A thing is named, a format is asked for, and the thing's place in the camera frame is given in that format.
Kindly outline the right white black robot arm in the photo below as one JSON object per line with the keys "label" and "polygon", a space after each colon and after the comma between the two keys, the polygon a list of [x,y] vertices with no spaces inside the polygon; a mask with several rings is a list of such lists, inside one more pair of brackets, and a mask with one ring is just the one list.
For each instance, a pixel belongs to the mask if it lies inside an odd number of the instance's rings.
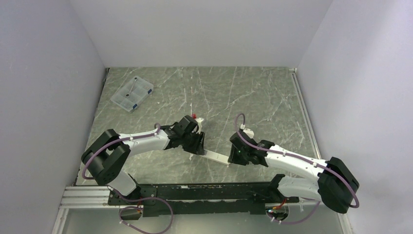
{"label": "right white black robot arm", "polygon": [[289,197],[302,197],[322,202],[334,212],[345,214],[359,207],[355,198],[359,182],[336,157],[316,159],[292,151],[267,140],[256,142],[244,131],[234,133],[228,161],[238,165],[262,165],[292,172],[296,177],[277,174],[272,179],[268,195],[274,202]]}

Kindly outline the white remote control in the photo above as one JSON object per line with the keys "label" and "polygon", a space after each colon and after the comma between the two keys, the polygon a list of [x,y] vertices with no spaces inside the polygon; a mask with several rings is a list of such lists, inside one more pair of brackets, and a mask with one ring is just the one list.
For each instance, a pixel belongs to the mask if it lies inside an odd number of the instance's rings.
{"label": "white remote control", "polygon": [[210,150],[204,150],[204,154],[201,155],[201,156],[206,158],[206,159],[224,164],[226,166],[230,165],[230,162],[228,162],[229,157],[225,156],[223,154],[219,154],[217,152],[213,152],[213,151],[210,151]]}

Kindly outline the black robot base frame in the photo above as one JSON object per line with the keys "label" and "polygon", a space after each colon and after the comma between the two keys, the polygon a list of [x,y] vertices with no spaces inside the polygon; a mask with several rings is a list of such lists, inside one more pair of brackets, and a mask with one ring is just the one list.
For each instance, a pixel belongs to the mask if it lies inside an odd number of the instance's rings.
{"label": "black robot base frame", "polygon": [[269,182],[140,184],[137,195],[123,200],[110,192],[108,205],[142,205],[143,217],[249,213],[263,215],[272,205],[298,203],[298,197],[284,199]]}

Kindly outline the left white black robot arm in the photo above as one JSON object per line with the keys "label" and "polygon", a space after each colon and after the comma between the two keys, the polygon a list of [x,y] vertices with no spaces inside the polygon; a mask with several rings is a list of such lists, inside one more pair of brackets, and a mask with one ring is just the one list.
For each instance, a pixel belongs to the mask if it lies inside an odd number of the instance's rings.
{"label": "left white black robot arm", "polygon": [[84,164],[81,176],[116,190],[125,203],[135,204],[141,197],[141,187],[123,171],[128,157],[177,147],[190,154],[203,155],[203,122],[203,118],[186,115],[172,125],[156,123],[154,130],[148,132],[118,134],[114,129],[108,129],[81,156]]}

